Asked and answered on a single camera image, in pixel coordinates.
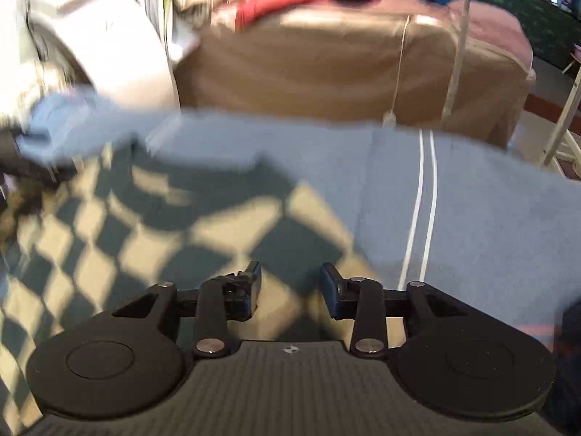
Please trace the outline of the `blue cream checkered sweater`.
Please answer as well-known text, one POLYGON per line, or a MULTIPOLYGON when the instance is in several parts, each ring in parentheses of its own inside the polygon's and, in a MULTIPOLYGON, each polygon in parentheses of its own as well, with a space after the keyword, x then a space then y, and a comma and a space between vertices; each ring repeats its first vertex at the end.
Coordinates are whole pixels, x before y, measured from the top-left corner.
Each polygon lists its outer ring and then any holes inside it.
POLYGON ((258 308, 236 335, 344 339, 320 312, 320 266, 397 286, 406 246, 379 247, 368 195, 333 166, 321 180, 294 161, 174 161, 138 144, 105 149, 75 180, 22 215, 5 244, 1 292, 1 431, 39 417, 24 371, 51 336, 158 282, 179 289, 257 261, 258 308))

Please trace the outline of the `white David B machine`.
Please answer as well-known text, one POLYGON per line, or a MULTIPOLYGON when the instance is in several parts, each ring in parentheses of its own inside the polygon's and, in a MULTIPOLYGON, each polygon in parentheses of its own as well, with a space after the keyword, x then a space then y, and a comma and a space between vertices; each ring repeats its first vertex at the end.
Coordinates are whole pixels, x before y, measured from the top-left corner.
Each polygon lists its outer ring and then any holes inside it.
POLYGON ((136 0, 1 0, 1 99, 40 58, 124 107, 177 107, 166 48, 136 0))

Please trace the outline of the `white metal cart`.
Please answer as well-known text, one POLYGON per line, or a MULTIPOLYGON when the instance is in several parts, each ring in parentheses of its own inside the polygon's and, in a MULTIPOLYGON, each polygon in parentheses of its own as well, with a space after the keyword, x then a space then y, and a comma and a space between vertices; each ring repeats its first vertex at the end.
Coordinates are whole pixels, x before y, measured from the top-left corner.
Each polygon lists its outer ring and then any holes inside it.
POLYGON ((580 135, 574 134, 571 126, 580 105, 580 77, 577 71, 572 88, 564 107, 556 121, 556 127, 542 151, 539 164, 551 168, 561 176, 569 179, 580 179, 580 135))

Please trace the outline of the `white lamp pole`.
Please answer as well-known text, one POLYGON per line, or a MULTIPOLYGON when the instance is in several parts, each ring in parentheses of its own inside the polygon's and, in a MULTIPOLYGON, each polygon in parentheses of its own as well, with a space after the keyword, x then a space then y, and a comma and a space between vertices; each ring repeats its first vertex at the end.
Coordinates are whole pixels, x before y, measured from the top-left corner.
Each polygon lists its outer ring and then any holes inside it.
POLYGON ((466 43, 468 38, 468 31, 470 26, 470 9, 472 0, 464 0, 463 15, 459 26, 459 35, 456 46, 456 53, 454 57, 454 63, 452 68, 452 73, 448 85, 448 90, 446 93, 446 99, 441 112, 441 120, 443 124, 446 124, 451 117, 452 110, 457 97, 460 77, 462 73, 466 43))

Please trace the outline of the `tan covered massage bed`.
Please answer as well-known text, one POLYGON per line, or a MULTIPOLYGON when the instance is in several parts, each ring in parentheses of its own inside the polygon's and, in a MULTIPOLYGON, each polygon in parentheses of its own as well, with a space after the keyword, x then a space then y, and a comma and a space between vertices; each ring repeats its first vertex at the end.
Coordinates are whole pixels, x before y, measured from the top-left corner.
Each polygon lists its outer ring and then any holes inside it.
POLYGON ((237 31, 222 8, 175 69, 180 101, 270 116, 382 121, 505 147, 535 82, 528 72, 464 63, 446 124, 441 112, 464 2, 320 2, 237 31))

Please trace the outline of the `pink pillow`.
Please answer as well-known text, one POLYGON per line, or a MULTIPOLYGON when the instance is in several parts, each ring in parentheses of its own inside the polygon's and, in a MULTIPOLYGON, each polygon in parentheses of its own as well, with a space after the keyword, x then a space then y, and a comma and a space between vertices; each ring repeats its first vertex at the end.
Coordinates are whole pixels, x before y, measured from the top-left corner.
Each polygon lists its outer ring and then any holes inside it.
POLYGON ((528 72, 532 61, 531 43, 514 15, 498 6, 471 2, 465 54, 468 66, 491 64, 528 72))

